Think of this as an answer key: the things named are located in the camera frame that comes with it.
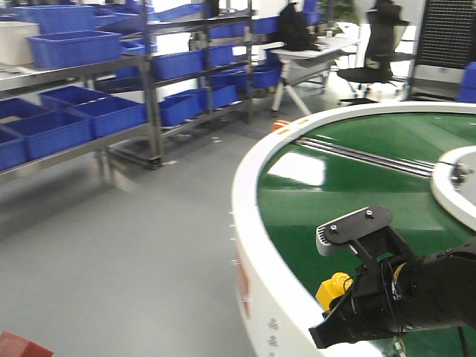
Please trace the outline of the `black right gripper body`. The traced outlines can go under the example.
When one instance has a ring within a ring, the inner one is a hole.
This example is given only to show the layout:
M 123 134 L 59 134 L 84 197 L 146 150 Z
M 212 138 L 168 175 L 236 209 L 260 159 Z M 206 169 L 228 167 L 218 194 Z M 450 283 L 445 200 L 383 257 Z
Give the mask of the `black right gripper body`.
M 416 256 L 388 257 L 362 263 L 353 283 L 333 304 L 324 321 L 309 328 L 318 349 L 335 344 L 391 338 L 420 329 L 420 324 L 404 315 L 401 300 L 393 295 L 393 276 L 402 267 L 415 263 Z

